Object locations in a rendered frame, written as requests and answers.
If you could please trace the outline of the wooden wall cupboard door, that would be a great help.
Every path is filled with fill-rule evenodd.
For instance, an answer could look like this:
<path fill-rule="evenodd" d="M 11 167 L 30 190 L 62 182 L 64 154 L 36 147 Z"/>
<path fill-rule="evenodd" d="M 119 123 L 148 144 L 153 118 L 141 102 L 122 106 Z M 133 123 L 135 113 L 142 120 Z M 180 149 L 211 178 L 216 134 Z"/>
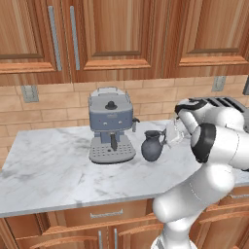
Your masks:
<path fill-rule="evenodd" d="M 168 0 L 61 0 L 74 83 L 157 79 Z M 80 67 L 76 70 L 70 6 Z"/>
<path fill-rule="evenodd" d="M 48 7 L 53 6 L 62 70 L 56 68 Z M 60 0 L 0 0 L 0 86 L 70 81 Z"/>
<path fill-rule="evenodd" d="M 249 74 L 249 0 L 170 0 L 163 76 Z"/>

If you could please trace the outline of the wooden drawer front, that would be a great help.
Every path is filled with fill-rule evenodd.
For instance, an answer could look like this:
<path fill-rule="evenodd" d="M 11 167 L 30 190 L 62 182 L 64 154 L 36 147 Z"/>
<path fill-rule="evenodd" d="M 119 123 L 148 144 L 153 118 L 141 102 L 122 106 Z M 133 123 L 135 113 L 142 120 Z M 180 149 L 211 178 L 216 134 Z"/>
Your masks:
<path fill-rule="evenodd" d="M 48 212 L 49 231 L 62 231 L 93 224 L 143 218 L 152 212 L 152 202 L 151 199 L 142 199 Z M 119 216 L 92 219 L 89 215 L 89 213 L 102 214 L 121 209 L 123 209 L 124 214 Z"/>
<path fill-rule="evenodd" d="M 249 186 L 236 187 L 229 193 L 229 195 L 242 194 L 249 194 Z M 231 198 L 229 197 L 229 195 L 227 195 L 220 201 L 221 205 L 249 202 L 249 198 Z"/>

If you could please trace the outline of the clear glass cup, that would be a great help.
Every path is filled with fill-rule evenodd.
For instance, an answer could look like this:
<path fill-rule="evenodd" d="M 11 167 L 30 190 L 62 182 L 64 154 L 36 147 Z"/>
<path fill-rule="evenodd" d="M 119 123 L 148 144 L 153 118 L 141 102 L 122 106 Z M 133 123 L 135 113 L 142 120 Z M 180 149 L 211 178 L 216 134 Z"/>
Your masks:
<path fill-rule="evenodd" d="M 170 148 L 181 143 L 185 137 L 189 138 L 190 136 L 189 131 L 179 118 L 170 120 L 166 125 L 166 144 Z"/>

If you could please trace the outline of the grey espresso coffee machine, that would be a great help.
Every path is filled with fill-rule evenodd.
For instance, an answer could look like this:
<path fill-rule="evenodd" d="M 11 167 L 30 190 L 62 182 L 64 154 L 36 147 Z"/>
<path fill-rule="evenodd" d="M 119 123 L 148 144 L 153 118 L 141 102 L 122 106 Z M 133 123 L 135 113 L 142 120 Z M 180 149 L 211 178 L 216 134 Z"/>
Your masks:
<path fill-rule="evenodd" d="M 136 131 L 139 120 L 133 116 L 133 106 L 127 92 L 116 87 L 99 88 L 89 95 L 89 126 L 94 132 L 89 159 L 110 164 L 132 160 L 136 152 L 125 135 Z"/>

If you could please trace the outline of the wooden base cupboard door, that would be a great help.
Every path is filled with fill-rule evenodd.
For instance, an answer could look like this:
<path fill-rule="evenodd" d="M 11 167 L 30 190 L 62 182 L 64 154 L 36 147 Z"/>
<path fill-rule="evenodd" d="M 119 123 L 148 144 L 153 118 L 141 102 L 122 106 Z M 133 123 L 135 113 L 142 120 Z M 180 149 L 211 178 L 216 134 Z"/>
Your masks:
<path fill-rule="evenodd" d="M 190 239 L 198 249 L 249 249 L 249 203 L 206 208 L 192 225 Z"/>
<path fill-rule="evenodd" d="M 118 231 L 118 249 L 151 249 L 152 243 L 163 229 L 163 224 L 154 215 L 149 215 L 109 226 L 109 249 L 115 249 L 114 228 Z"/>
<path fill-rule="evenodd" d="M 99 249 L 98 231 L 102 232 L 103 249 L 108 249 L 106 229 L 63 231 L 17 240 L 19 249 Z"/>

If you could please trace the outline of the dark grey ceramic pitcher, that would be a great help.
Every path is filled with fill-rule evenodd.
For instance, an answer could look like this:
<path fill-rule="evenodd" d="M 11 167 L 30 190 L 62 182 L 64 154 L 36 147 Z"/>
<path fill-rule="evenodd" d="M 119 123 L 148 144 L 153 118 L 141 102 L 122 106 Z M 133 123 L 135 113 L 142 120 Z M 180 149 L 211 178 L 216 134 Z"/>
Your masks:
<path fill-rule="evenodd" d="M 141 153 L 146 161 L 156 161 L 166 143 L 166 130 L 147 130 L 141 145 Z"/>

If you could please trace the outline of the grey wall socket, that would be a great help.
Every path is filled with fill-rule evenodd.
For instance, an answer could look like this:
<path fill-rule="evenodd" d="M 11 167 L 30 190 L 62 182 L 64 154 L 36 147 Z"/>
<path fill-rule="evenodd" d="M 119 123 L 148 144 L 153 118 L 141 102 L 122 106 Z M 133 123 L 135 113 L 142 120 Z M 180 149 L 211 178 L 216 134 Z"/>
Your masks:
<path fill-rule="evenodd" d="M 216 76 L 214 78 L 212 90 L 213 91 L 222 91 L 226 82 L 226 76 Z"/>
<path fill-rule="evenodd" d="M 26 103 L 39 101 L 38 89 L 36 86 L 21 86 L 21 92 L 23 100 Z"/>

